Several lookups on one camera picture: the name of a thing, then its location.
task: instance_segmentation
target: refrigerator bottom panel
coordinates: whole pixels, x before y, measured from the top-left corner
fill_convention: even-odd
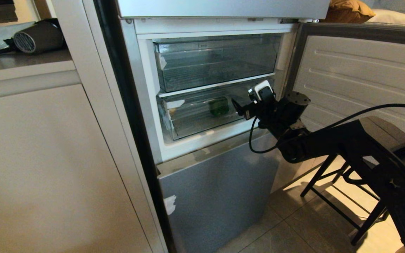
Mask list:
[[[215,252],[263,215],[279,155],[277,150],[251,152],[247,136],[225,141],[231,141],[227,151],[221,142],[158,165],[159,171],[170,173],[159,176],[159,182],[165,199],[175,197],[174,209],[168,203],[168,219],[178,252]],[[275,142],[266,134],[252,145],[264,150]]]

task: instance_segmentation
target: open door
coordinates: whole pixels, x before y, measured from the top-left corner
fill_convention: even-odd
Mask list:
[[[291,90],[311,99],[302,117],[311,131],[369,107],[405,104],[405,26],[301,24],[285,88]],[[367,115],[405,132],[405,108]]]

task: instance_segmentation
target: brown pillow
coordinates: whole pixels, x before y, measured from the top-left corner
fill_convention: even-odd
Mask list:
[[[359,0],[331,0],[326,19],[320,22],[361,24],[374,16],[373,10]]]

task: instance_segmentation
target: chair leg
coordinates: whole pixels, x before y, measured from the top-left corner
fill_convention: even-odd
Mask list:
[[[323,173],[326,171],[326,169],[331,165],[331,163],[336,159],[337,154],[330,154],[328,158],[323,162],[323,165],[318,169],[318,171],[315,173],[315,176],[310,180],[309,184],[304,188],[304,190],[301,192],[301,197],[304,197],[307,192],[314,186],[314,184],[320,179],[320,176],[323,176]]]
[[[342,176],[343,172],[349,167],[349,164],[345,162],[342,167],[340,168],[340,171],[335,175],[334,179],[332,180],[332,183],[335,184],[337,180]]]
[[[382,201],[379,201],[376,207],[371,211],[370,215],[368,216],[367,220],[363,223],[360,227],[357,234],[355,234],[354,238],[351,240],[352,245],[356,245],[357,242],[363,237],[363,235],[367,232],[367,230],[376,222],[376,220],[381,216],[382,212],[385,210],[385,205]]]

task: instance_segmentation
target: black metal frame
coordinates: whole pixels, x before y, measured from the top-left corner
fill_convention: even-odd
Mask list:
[[[354,226],[357,229],[357,233],[355,234],[354,238],[351,240],[352,245],[356,245],[357,242],[363,237],[363,235],[370,229],[373,224],[377,222],[381,222],[387,219],[389,216],[389,211],[387,210],[387,207],[385,206],[384,202],[382,202],[379,197],[377,197],[375,194],[367,190],[365,187],[360,186],[358,184],[354,184],[355,186],[359,187],[363,191],[365,191],[367,194],[378,200],[378,204],[376,207],[374,207],[373,211],[370,213],[368,218],[365,220],[365,222],[360,226],[359,224],[355,223],[351,218],[349,218],[344,212],[342,212],[336,205],[334,205],[332,202],[330,202],[326,197],[323,196],[319,191],[317,191],[314,188],[314,185],[317,181],[327,178],[328,176],[335,175],[334,179],[332,180],[332,183],[334,184],[337,182],[337,180],[340,178],[340,176],[343,175],[344,171],[349,167],[348,163],[345,162],[342,167],[338,170],[335,170],[333,172],[327,173],[323,175],[323,173],[329,168],[329,166],[332,164],[332,162],[336,159],[337,154],[331,154],[326,158],[325,162],[321,167],[318,169],[317,173],[315,173],[315,176],[310,180],[309,184],[305,187],[305,189],[301,192],[301,197],[304,197],[309,190],[312,190],[315,192],[318,197],[320,197],[324,202],[326,202],[330,207],[332,207],[337,213],[339,213],[345,220],[347,220],[352,226]]]

